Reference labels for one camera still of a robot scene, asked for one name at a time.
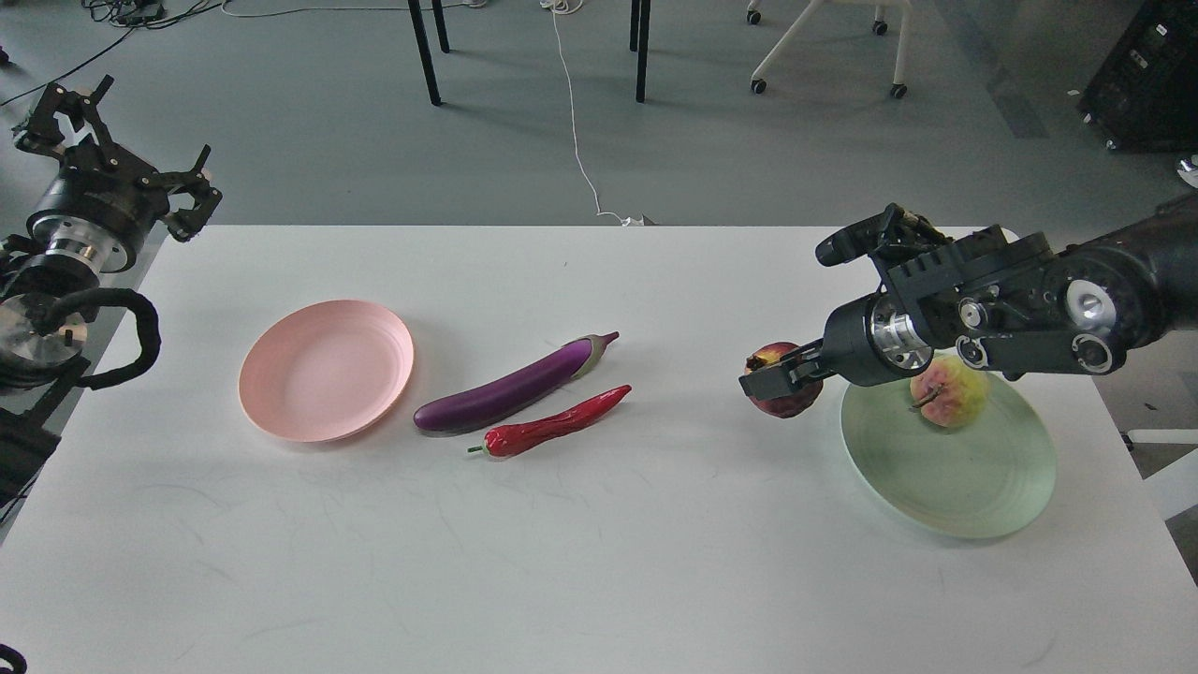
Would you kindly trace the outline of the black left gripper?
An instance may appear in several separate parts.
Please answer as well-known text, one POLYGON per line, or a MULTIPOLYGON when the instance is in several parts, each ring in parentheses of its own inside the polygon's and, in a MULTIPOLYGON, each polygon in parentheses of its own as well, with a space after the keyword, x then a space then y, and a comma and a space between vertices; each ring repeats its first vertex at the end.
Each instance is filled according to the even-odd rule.
POLYGON ((55 159, 61 168, 28 218, 30 238, 46 255, 73 259, 93 274, 132 269, 155 221, 163 215, 175 242, 190 242, 224 198, 206 170, 212 151, 207 144, 188 170, 164 174, 169 196, 183 193, 192 199, 189 208, 169 213, 163 189, 147 189, 138 178, 85 170, 115 168, 115 141, 98 114, 98 104, 114 81, 107 74, 90 93, 52 81, 13 127, 14 148, 55 159), (74 132, 89 128, 91 133, 68 148, 63 120, 74 132))

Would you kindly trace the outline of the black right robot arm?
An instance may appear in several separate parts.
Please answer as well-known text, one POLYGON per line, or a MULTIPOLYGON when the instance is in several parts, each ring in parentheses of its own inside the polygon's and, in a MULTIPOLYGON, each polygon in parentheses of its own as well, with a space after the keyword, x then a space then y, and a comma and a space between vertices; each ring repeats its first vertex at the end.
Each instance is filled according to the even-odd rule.
POLYGON ((896 204, 827 236, 825 266, 869 257, 881 289, 839 306, 822 338, 742 375, 745 396, 781 400, 839 376, 858 387, 913 378, 937 351, 1008 379, 1112 374, 1131 350, 1194 330, 1194 195, 1091 242, 1052 251, 1002 227, 952 238, 896 204))

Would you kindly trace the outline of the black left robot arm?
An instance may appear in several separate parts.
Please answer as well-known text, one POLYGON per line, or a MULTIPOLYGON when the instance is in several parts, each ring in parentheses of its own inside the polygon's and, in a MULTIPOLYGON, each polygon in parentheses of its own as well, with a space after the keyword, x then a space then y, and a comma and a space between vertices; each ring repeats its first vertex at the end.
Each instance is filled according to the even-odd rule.
POLYGON ((93 91, 49 81, 22 123, 14 146, 47 156, 58 172, 26 231, 4 239, 4 394, 37 391, 29 409, 4 409, 1 494, 12 506, 26 494, 61 438, 48 419, 73 389, 104 389, 138 378, 161 353, 158 312, 137 290, 102 286, 131 271, 155 225, 189 242, 222 200, 202 148, 193 166, 162 171, 111 139, 98 107, 114 80, 93 91), (131 312, 139 353, 125 366, 91 372, 87 329, 103 308, 131 312))

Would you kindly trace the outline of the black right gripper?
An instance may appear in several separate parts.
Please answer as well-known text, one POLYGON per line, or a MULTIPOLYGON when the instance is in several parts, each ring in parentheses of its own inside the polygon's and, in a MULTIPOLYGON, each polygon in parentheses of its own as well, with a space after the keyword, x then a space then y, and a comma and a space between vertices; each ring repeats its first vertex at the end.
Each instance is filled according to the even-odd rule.
POLYGON ((754 350, 738 383, 745 396, 760 402, 795 396, 830 374, 858 387, 877 387, 922 374, 933 356, 901 303, 890 295, 867 295, 831 312, 822 340, 754 350))

